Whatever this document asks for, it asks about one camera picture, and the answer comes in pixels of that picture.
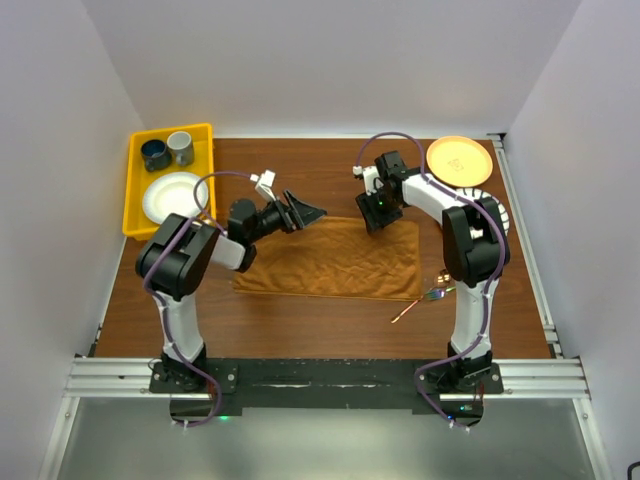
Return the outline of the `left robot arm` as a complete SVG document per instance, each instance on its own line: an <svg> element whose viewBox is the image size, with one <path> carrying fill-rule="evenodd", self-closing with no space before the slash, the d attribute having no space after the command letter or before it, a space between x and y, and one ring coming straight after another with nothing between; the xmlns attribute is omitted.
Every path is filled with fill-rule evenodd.
<svg viewBox="0 0 640 480"><path fill-rule="evenodd" d="M230 207L226 229L171 214L139 253L135 271L153 298L163 332L154 380L184 392L215 391L199 331L196 290L210 264L244 273L257 256L256 242L281 231L303 230L327 211L299 200L291 191L259 209L242 198Z"/></svg>

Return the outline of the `brown cloth napkin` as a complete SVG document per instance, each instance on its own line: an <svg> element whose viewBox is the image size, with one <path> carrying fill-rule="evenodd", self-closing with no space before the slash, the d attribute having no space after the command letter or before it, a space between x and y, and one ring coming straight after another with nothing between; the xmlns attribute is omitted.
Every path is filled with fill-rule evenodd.
<svg viewBox="0 0 640 480"><path fill-rule="evenodd" d="M362 220L325 217L256 247L249 270L234 276L238 292L391 301L423 293L419 226L411 221L368 234Z"/></svg>

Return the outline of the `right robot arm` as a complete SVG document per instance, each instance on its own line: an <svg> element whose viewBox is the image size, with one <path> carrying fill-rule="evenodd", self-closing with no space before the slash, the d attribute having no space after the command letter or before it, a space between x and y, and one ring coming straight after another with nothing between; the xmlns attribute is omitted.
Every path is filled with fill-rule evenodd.
<svg viewBox="0 0 640 480"><path fill-rule="evenodd" d="M417 372L417 379L440 392L469 392L489 373L495 291L510 251L498 203L492 196L474 200L456 192L421 168L408 167L397 151L370 167L353 167L365 191L356 197L367 232L385 228L415 207L438 222L445 269L455 283L456 316L448 354Z"/></svg>

